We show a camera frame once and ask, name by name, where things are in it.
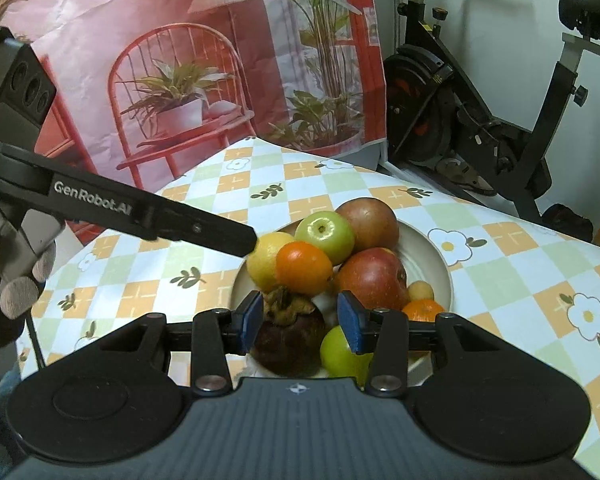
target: fruit bowl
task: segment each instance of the fruit bowl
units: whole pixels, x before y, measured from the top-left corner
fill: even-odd
[[[279,231],[293,235],[300,221],[292,222],[279,229]],[[444,258],[438,248],[420,231],[398,220],[400,237],[395,253],[400,258],[407,271],[408,283],[424,280],[429,283],[436,295],[436,301],[448,312],[453,311],[453,285],[451,275]],[[243,262],[238,269],[234,284],[231,289],[229,308],[235,310],[240,302],[252,290],[257,290]],[[336,301],[333,294],[324,293],[314,298],[314,303],[320,309],[324,320],[331,328],[337,324]],[[260,377],[276,377],[275,374],[260,366],[253,358],[248,358],[248,369]],[[409,382],[410,385],[419,384],[431,374],[430,359],[425,357],[410,359]],[[327,377],[322,370],[316,377]]]

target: metal rivet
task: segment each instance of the metal rivet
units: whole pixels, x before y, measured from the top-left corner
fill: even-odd
[[[394,392],[402,386],[402,381],[393,375],[377,375],[371,379],[371,386],[380,392]]]
[[[203,375],[196,379],[196,388],[203,392],[217,392],[226,386],[226,379],[219,375]]]

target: gloved hand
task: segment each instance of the gloved hand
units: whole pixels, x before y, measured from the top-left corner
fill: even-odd
[[[26,240],[24,233],[17,232],[0,212],[0,237],[3,236],[20,237],[20,242]],[[18,276],[4,285],[0,294],[0,348],[22,334],[24,314],[40,297],[55,259],[56,244],[53,242],[34,264],[30,276]]]

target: table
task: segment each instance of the table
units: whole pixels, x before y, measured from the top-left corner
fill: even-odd
[[[345,162],[245,139],[161,195],[251,225],[258,234],[374,196],[426,234],[451,271],[454,311],[579,382],[592,419],[576,455],[600,478],[600,248]],[[183,242],[106,231],[49,279],[32,310],[47,363],[147,312],[169,322],[227,306],[241,259]],[[184,279],[174,280],[178,276]],[[26,335],[23,376],[36,370]],[[170,376],[189,384],[188,355]],[[233,375],[244,358],[228,356]]]

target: orange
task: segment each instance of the orange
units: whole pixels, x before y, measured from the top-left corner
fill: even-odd
[[[333,277],[329,257],[307,242],[290,242],[276,255],[276,280],[292,292],[317,296]]]
[[[444,312],[442,308],[433,300],[416,300],[407,303],[402,310],[410,321],[430,321],[436,320],[436,314]]]

